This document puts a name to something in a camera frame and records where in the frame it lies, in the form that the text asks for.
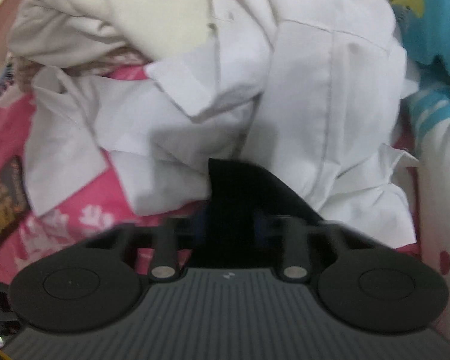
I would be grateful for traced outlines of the black garment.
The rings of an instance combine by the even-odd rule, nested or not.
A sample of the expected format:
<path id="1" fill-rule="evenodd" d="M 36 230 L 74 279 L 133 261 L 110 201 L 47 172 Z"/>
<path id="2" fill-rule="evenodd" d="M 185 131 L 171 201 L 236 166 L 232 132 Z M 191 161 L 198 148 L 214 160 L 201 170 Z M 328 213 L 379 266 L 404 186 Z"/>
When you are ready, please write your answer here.
<path id="1" fill-rule="evenodd" d="M 278 269 L 283 254 L 280 219 L 315 226 L 323 218 L 261 166 L 211 158 L 210 196 L 193 219 L 196 244 L 187 267 Z"/>

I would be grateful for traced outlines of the white shirt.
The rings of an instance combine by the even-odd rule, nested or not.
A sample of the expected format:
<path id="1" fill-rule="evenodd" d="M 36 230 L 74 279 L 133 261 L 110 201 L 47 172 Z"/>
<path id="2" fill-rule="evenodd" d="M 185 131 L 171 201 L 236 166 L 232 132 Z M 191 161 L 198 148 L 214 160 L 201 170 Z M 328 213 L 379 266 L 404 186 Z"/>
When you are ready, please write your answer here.
<path id="1" fill-rule="evenodd" d="M 40 65 L 25 188 L 40 216 L 113 167 L 139 216 L 205 199 L 210 158 L 266 168 L 326 219 L 416 242 L 392 146 L 407 53 L 388 0 L 23 0 Z"/>

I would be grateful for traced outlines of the pink white blue duvet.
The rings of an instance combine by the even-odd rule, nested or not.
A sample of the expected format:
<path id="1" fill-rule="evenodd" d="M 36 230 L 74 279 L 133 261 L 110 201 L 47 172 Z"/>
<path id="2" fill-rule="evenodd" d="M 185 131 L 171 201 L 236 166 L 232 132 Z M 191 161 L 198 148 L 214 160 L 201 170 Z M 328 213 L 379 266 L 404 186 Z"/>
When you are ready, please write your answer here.
<path id="1" fill-rule="evenodd" d="M 450 289 L 450 0 L 389 0 L 419 90 L 406 100 L 418 168 L 421 257 Z M 438 324 L 450 339 L 450 300 Z"/>

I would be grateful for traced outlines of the pink floral bed blanket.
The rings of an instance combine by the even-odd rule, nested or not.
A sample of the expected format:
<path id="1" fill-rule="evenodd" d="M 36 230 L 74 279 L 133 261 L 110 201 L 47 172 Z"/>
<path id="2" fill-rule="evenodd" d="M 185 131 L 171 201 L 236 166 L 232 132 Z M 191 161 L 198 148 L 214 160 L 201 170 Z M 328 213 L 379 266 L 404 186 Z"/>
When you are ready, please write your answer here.
<path id="1" fill-rule="evenodd" d="M 170 90 L 147 67 L 72 76 L 43 67 L 28 94 L 0 98 L 0 170 L 23 165 L 30 211 L 0 247 L 0 281 L 39 258 L 113 225 L 146 224 L 208 197 L 210 158 L 267 168 L 326 219 L 394 249 L 416 242 L 404 192 L 391 180 L 406 153 L 389 144 L 415 67 L 390 74 L 296 76 L 278 90 L 230 85 Z"/>

